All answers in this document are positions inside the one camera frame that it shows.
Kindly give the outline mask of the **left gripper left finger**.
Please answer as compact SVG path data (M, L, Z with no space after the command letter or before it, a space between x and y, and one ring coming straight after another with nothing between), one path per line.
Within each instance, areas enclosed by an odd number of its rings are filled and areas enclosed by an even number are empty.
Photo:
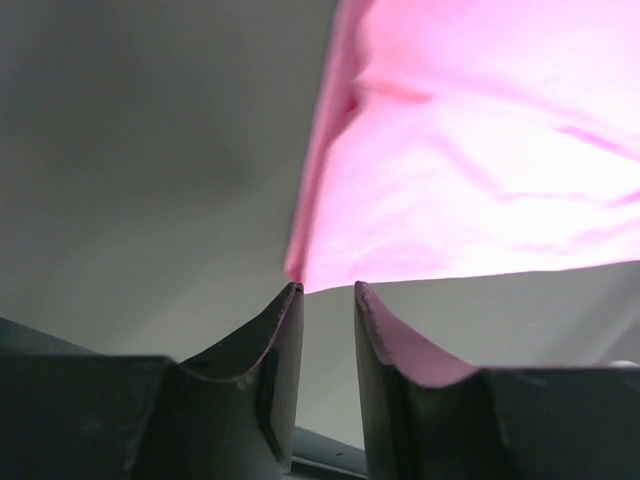
M165 472L289 471L303 323L303 287L290 283L252 320L172 369Z

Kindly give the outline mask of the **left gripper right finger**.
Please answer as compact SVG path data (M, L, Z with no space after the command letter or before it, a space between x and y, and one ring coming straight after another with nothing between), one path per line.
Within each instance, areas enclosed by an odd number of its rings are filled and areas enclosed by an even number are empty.
M472 478L480 455L461 395L477 368L396 317L369 284L355 284L354 302L369 478Z

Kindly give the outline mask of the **pink t shirt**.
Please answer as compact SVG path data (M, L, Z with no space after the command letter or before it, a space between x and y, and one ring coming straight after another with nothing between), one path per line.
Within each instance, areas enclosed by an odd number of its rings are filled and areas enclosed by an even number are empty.
M341 1L285 261L311 292L639 257L635 1Z

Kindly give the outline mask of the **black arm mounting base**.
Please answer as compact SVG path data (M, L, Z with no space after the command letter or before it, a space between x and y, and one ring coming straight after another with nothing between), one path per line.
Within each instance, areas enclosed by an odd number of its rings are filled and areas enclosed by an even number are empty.
M97 355L97 352L5 318L1 319L1 353ZM366 479L365 454L362 449L296 427L291 472L288 477Z

